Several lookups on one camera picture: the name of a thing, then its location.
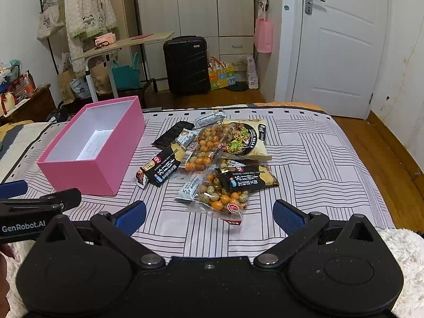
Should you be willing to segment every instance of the white fleece jacket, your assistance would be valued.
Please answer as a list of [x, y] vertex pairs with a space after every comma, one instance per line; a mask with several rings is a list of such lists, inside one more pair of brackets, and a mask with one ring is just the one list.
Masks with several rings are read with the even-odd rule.
[[[81, 55], [82, 41], [117, 27], [110, 0], [65, 0], [66, 30], [71, 58]], [[73, 60], [76, 76], [85, 72], [85, 60]]]

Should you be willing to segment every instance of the white fluffy blanket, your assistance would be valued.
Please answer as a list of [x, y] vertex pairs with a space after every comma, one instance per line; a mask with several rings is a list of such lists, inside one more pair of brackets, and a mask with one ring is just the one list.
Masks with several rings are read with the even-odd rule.
[[[402, 269], [404, 286], [393, 308], [399, 318], [424, 317], [424, 239], [407, 229], [386, 229], [379, 232]], [[10, 312], [7, 318], [21, 318], [27, 311], [19, 296], [15, 276], [33, 241], [11, 246], [16, 259], [7, 259], [10, 292], [7, 295]]]

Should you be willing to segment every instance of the human hand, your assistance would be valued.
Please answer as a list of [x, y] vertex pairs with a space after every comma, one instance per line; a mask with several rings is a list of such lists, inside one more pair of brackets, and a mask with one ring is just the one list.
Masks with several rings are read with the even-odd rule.
[[[12, 248], [8, 244], [0, 245], [0, 252], [7, 257], [15, 258]], [[9, 292], [10, 286], [6, 280], [7, 275], [7, 262], [6, 258], [0, 254], [0, 318], [5, 318], [10, 310], [9, 303], [6, 295]]]

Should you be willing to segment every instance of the blue gripper pad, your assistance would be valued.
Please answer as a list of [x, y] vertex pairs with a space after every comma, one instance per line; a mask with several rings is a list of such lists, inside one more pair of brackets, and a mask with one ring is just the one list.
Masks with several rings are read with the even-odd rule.
[[115, 227], [126, 235], [131, 236], [142, 226], [146, 220], [146, 205], [143, 201], [135, 201], [128, 207], [114, 214]]
[[0, 184], [0, 200], [26, 194], [27, 190], [28, 184], [24, 180]]
[[284, 200], [277, 200], [272, 208], [274, 221], [280, 228], [291, 235], [309, 221], [309, 216]]

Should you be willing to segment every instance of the pink bag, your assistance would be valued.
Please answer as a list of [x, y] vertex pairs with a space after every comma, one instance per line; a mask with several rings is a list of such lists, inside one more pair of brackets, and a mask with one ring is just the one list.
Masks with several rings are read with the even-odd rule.
[[257, 52], [272, 52], [272, 24], [266, 21], [265, 4], [259, 6], [253, 40]]

